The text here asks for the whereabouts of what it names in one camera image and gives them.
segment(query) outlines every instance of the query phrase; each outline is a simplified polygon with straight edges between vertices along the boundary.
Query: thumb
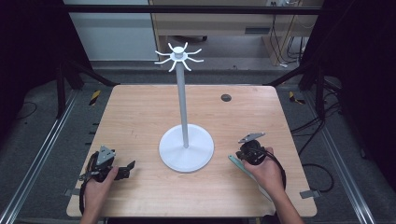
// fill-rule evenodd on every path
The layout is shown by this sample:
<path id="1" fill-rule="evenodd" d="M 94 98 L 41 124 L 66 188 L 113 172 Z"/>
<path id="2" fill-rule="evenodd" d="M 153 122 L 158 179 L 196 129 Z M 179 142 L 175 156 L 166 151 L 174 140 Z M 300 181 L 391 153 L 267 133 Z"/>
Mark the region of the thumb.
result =
<path id="1" fill-rule="evenodd" d="M 252 165 L 245 160 L 242 160 L 242 164 L 244 165 L 245 169 L 249 172 L 252 171 Z"/>
<path id="2" fill-rule="evenodd" d="M 114 179 L 117 176 L 117 173 L 119 172 L 119 167 L 118 166 L 114 166 L 110 172 L 108 172 L 108 175 L 106 177 L 105 182 L 108 182 L 108 184 L 113 183 Z"/>

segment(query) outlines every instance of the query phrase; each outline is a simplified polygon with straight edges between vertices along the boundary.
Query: finger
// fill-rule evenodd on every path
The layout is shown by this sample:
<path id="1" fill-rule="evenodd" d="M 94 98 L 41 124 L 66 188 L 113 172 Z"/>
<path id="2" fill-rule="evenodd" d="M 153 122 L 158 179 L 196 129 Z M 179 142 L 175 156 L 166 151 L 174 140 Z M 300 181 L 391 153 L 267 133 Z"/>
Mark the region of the finger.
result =
<path id="1" fill-rule="evenodd" d="M 271 152 L 272 154 L 274 154 L 274 149 L 271 147 L 266 147 L 265 150 Z"/>
<path id="2" fill-rule="evenodd" d="M 113 183 L 113 181 L 116 178 L 118 172 L 119 172 L 119 167 L 118 166 L 114 166 L 110 170 L 110 172 L 108 172 L 108 175 L 107 175 L 107 177 L 106 177 L 104 182 L 107 183 L 107 184 Z"/>
<path id="3" fill-rule="evenodd" d="M 242 160 L 242 164 L 244 165 L 245 169 L 247 169 L 247 171 L 251 172 L 252 164 L 248 163 L 245 160 Z"/>

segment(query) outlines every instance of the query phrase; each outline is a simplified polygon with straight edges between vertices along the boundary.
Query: black curtain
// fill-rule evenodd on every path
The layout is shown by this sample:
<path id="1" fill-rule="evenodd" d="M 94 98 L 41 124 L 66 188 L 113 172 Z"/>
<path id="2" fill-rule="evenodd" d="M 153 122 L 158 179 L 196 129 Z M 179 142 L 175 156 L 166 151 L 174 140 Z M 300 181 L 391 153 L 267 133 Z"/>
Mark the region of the black curtain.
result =
<path id="1" fill-rule="evenodd" d="M 63 3 L 0 1 L 0 141 L 21 109 L 25 94 L 55 79 L 63 60 L 92 69 L 68 13 L 42 9 L 46 4 Z"/>
<path id="2" fill-rule="evenodd" d="M 325 1 L 325 7 L 346 6 Z M 325 75 L 342 82 L 342 105 L 362 149 L 396 190 L 395 11 L 392 1 L 354 1 L 319 55 Z M 335 22 L 336 17 L 319 16 L 303 63 L 312 59 Z M 312 71 L 304 75 L 315 76 Z"/>

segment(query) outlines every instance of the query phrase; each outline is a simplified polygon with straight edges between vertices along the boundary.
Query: round white base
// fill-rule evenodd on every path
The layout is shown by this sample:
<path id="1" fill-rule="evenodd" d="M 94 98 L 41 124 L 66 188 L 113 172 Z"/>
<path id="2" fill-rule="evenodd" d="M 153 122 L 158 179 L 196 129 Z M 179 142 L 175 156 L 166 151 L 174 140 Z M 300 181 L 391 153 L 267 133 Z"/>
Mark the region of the round white base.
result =
<path id="1" fill-rule="evenodd" d="M 169 129 L 160 142 L 160 156 L 171 169 L 190 173 L 204 167 L 215 149 L 210 134 L 200 126 L 188 124 L 189 147 L 184 147 L 181 125 Z"/>

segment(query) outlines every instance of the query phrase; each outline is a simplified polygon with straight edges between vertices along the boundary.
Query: metal bracket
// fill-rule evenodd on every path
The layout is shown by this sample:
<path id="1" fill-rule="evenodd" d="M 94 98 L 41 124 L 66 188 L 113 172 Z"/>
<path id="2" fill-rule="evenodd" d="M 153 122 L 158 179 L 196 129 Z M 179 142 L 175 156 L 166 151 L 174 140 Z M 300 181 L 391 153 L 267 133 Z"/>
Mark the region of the metal bracket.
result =
<path id="1" fill-rule="evenodd" d="M 265 135 L 265 133 L 249 133 L 248 135 L 243 137 L 241 140 L 239 140 L 238 143 L 250 142 L 251 140 L 254 140 L 254 139 L 259 138 L 264 135 Z"/>
<path id="2" fill-rule="evenodd" d="M 73 195 L 79 195 L 79 189 L 65 189 L 64 196 L 71 197 Z"/>
<path id="3" fill-rule="evenodd" d="M 306 199 L 306 198 L 318 198 L 321 196 L 321 193 L 319 190 L 306 190 L 300 192 L 301 198 Z"/>
<path id="4" fill-rule="evenodd" d="M 116 156 L 116 153 L 114 151 L 110 150 L 108 147 L 100 146 L 98 160 L 96 162 L 96 165 L 101 165 L 105 161 L 108 161 L 111 158 L 114 158 L 115 156 Z"/>

